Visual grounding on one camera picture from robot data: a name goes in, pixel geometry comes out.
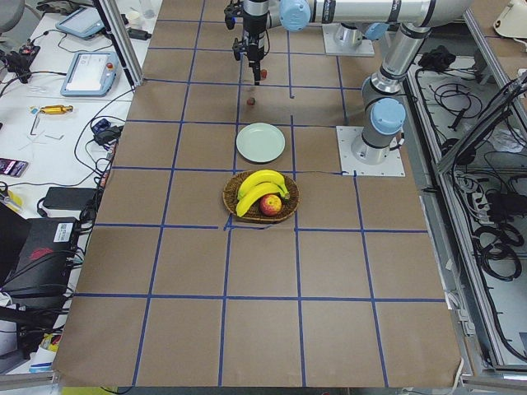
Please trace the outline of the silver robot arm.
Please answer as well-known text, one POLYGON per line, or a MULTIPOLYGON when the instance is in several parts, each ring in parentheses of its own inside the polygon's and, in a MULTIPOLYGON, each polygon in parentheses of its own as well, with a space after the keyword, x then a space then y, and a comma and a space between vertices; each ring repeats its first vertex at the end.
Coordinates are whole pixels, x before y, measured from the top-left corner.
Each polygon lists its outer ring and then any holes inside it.
POLYGON ((430 31, 429 27, 401 24, 379 71, 364 81, 361 94, 366 125, 352 143, 352 154, 359 161, 378 165, 389 154, 390 143, 401 131, 407 116, 404 105, 395 96, 430 31))
POLYGON ((451 0, 231 1, 224 15, 229 30, 237 18, 243 22, 242 36, 234 41, 232 49, 235 59, 247 57, 256 86, 261 81, 260 62, 266 54, 267 31, 274 27, 299 32, 311 23, 398 24, 389 52, 379 71, 371 76, 376 91, 394 95, 400 91, 400 82, 431 28, 461 17, 471 5, 470 1, 451 0))

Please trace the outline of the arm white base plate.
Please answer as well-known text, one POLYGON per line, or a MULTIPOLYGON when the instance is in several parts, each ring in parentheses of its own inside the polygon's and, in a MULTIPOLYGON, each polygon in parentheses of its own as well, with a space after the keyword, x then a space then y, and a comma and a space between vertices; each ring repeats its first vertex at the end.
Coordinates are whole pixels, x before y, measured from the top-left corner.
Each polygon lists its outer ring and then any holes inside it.
POLYGON ((373 148, 362 139, 363 127, 337 126, 341 173, 347 176, 404 177, 397 137, 388 147, 373 148))
POLYGON ((343 23, 322 25, 324 50, 330 56, 374 57, 371 40, 365 39, 355 27, 343 23))

